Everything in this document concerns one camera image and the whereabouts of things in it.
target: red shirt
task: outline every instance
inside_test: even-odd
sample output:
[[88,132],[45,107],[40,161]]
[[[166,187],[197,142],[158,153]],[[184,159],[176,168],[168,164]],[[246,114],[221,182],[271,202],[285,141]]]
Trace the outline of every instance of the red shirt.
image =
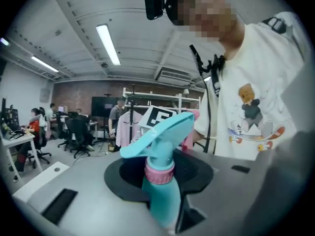
[[34,129],[35,133],[35,140],[39,139],[39,131],[40,131],[40,127],[39,127],[39,120],[35,120],[33,122],[30,123],[30,128]]

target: pink garment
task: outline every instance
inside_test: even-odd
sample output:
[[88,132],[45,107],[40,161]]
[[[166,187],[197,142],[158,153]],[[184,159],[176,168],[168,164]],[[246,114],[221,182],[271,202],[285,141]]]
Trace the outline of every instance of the pink garment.
[[[132,124],[132,137],[135,137],[140,126],[137,124],[142,118],[142,115],[133,111],[133,124]],[[117,125],[116,145],[118,147],[126,147],[130,144],[130,112],[127,112],[120,116]]]
[[[199,110],[189,110],[188,112],[193,113],[193,115],[195,116],[195,121],[200,116]],[[187,138],[182,142],[182,151],[193,148],[193,144],[192,144],[193,135],[192,134],[193,134],[193,131],[191,131],[191,133],[187,136]]]

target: fluorescent light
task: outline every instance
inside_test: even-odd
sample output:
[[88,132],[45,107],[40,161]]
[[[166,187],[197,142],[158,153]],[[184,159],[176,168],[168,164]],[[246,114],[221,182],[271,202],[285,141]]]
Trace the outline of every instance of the fluorescent light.
[[1,42],[3,45],[6,45],[6,46],[8,46],[8,45],[9,45],[9,42],[8,42],[8,41],[6,41],[3,37],[2,37],[2,38],[0,38],[0,42]]
[[120,65],[120,61],[115,51],[112,38],[110,37],[110,34],[109,34],[108,26],[107,25],[97,26],[96,30],[100,37],[100,40],[102,40],[102,43],[113,65]]
[[50,70],[53,70],[56,73],[59,72],[57,69],[51,67],[50,65],[46,64],[45,62],[41,61],[40,59],[36,58],[35,56],[33,56],[31,59],[36,61],[36,62],[38,62],[38,63],[40,63],[40,64],[42,64],[43,66],[49,68]]

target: spray nozzle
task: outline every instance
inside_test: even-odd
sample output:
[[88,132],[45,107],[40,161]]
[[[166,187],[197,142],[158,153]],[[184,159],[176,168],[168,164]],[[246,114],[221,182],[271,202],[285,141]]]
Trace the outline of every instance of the spray nozzle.
[[120,149],[123,158],[148,156],[156,170],[167,170],[174,164],[173,150],[192,131],[194,115],[190,112],[170,117],[146,132],[138,141]]

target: monitor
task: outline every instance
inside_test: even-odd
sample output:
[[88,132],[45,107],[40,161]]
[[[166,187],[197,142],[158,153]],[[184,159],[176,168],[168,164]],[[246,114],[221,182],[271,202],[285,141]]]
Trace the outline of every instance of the monitor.
[[5,104],[6,104],[6,98],[2,98],[1,119],[4,119],[4,120],[6,120]]
[[108,118],[117,100],[117,97],[92,97],[92,116]]

